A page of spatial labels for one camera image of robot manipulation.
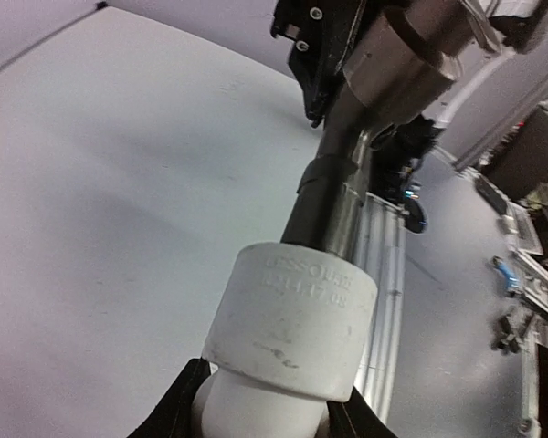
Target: blue tool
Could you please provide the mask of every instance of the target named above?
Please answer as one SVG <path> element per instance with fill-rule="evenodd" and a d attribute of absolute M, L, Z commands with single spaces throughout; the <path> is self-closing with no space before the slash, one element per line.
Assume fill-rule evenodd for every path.
<path fill-rule="evenodd" d="M 501 257 L 494 256 L 491 259 L 491 263 L 505 278 L 505 295 L 507 297 L 515 297 L 520 291 L 520 279 L 513 273 L 510 267 L 506 265 Z"/>

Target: blue object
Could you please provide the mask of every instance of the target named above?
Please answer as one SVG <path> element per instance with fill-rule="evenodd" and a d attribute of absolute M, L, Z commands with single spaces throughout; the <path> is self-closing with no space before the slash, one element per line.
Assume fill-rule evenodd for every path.
<path fill-rule="evenodd" d="M 508 297 L 514 296 L 520 290 L 520 279 L 513 273 L 510 267 L 505 264 L 501 257 L 495 256 L 491 259 L 491 262 L 505 278 L 505 294 Z"/>

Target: equipment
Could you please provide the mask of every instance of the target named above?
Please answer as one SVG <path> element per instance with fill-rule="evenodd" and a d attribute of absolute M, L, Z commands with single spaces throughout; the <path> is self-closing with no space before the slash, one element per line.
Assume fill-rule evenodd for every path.
<path fill-rule="evenodd" d="M 272 35 L 296 42 L 289 64 L 307 117 L 324 120 L 321 144 L 281 242 L 239 253 L 203 358 L 131 437 L 393 436 L 353 388 L 378 295 L 350 263 L 364 251 L 360 217 L 371 191 L 383 207 L 370 211 L 394 209 L 399 224 L 399 205 L 414 205 L 409 226 L 422 230 L 424 214 L 405 198 L 414 199 L 414 171 L 438 130 L 420 112 L 460 77 L 456 55 L 473 37 L 493 54 L 502 44 L 475 0 L 280 0 Z M 390 247 L 387 259 L 401 265 L 403 243 Z M 395 271 L 387 291 L 397 297 Z M 397 306 L 386 300 L 381 309 Z M 392 342 L 386 354 L 396 351 Z M 218 366 L 211 376 L 208 362 Z M 381 410 L 385 418 L 385 403 Z"/>

